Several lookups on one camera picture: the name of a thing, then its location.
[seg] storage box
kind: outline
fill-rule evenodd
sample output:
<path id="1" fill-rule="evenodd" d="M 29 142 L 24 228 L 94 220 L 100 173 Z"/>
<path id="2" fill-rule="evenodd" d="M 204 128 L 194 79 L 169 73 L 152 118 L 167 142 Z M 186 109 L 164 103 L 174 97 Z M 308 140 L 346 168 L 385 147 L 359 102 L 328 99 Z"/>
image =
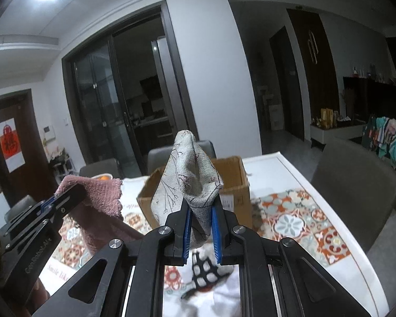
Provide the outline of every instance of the storage box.
<path id="1" fill-rule="evenodd" d="M 239 224 L 252 228 L 251 199 L 249 197 L 249 182 L 245 172 L 242 159 L 238 156 L 228 158 L 212 159 L 211 162 L 221 175 L 224 188 L 220 190 L 220 198 L 223 207 L 229 209 L 233 201 L 233 211 L 236 214 Z M 159 227 L 151 211 L 151 200 L 157 190 L 164 167 L 156 169 L 145 182 L 144 187 L 136 200 L 148 220 L 151 228 Z"/>

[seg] white sticker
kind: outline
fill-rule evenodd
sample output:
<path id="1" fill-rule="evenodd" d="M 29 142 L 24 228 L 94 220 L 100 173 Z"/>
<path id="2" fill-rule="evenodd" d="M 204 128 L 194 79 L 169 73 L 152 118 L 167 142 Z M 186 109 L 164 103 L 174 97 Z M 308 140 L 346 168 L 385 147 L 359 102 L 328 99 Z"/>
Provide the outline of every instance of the white sticker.
<path id="1" fill-rule="evenodd" d="M 233 212 L 233 194 L 220 194 L 223 209 Z"/>

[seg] pink towel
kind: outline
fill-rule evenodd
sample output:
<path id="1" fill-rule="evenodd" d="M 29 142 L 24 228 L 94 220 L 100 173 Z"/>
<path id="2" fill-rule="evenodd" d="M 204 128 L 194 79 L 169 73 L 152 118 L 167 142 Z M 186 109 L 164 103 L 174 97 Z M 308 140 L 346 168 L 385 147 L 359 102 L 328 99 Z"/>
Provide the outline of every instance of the pink towel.
<path id="1" fill-rule="evenodd" d="M 55 195 L 76 183 L 85 187 L 87 197 L 70 212 L 70 216 L 81 227 L 83 240 L 92 255 L 114 238 L 127 243 L 144 236 L 123 222 L 119 201 L 120 179 L 98 180 L 68 175 L 60 183 Z"/>

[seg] patterned tablecloth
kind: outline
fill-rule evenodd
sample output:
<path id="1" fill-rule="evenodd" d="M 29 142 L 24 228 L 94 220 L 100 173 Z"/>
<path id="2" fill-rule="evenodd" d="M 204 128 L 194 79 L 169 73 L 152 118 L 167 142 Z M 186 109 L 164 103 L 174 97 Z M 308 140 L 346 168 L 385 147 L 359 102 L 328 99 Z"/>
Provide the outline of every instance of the patterned tablecloth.
<path id="1" fill-rule="evenodd" d="M 252 201 L 253 228 L 262 237 L 296 240 L 322 266 L 351 252 L 314 199 L 304 190 L 287 190 Z"/>

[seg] metal bolt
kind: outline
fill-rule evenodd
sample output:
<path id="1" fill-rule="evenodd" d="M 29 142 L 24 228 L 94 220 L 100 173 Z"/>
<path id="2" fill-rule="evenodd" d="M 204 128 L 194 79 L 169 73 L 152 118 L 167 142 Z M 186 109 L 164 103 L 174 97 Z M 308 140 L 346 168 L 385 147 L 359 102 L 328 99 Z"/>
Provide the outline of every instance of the metal bolt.
<path id="1" fill-rule="evenodd" d="M 168 233 L 170 233 L 171 228 L 170 226 L 164 225 L 164 226 L 160 226 L 158 228 L 158 233 L 162 234 L 162 235 L 167 235 Z"/>
<path id="2" fill-rule="evenodd" d="M 114 240 L 111 240 L 109 242 L 109 246 L 112 249 L 117 249 L 117 248 L 119 248 L 121 246 L 121 240 L 118 239 L 118 238 L 115 238 Z"/>
<path id="3" fill-rule="evenodd" d="M 285 247 L 292 247 L 295 241 L 292 238 L 286 237 L 282 238 L 282 243 Z"/>
<path id="4" fill-rule="evenodd" d="M 235 234 L 243 234 L 245 231 L 246 231 L 246 228 L 243 225 L 235 225 L 233 227 L 233 232 Z"/>

